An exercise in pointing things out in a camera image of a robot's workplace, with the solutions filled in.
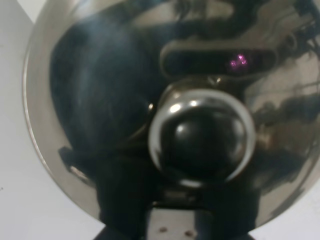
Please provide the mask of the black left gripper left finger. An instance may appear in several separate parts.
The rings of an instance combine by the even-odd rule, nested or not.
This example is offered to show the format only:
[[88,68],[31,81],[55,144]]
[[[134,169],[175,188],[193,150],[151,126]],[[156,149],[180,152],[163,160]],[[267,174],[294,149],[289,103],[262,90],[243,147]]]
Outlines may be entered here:
[[135,240],[147,209],[157,196],[158,173],[147,159],[113,159],[97,168],[99,219],[97,240]]

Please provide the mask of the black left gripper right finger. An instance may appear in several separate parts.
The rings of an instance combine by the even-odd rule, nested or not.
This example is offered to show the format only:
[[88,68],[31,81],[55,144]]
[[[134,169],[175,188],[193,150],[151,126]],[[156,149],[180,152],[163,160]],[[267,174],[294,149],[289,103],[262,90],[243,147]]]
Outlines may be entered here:
[[260,190],[255,177],[241,174],[231,181],[207,178],[197,192],[201,210],[195,213],[197,240],[252,240]]

